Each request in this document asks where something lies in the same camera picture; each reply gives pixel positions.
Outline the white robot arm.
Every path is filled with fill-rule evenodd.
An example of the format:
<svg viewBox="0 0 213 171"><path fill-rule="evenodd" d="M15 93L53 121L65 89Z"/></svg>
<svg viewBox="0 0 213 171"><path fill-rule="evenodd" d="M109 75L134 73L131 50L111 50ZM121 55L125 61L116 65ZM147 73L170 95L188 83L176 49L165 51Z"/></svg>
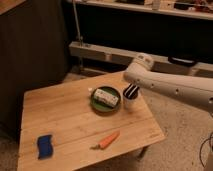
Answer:
<svg viewBox="0 0 213 171"><path fill-rule="evenodd" d="M140 88L149 89L213 114L213 78L153 72L154 59L137 54L123 78Z"/></svg>

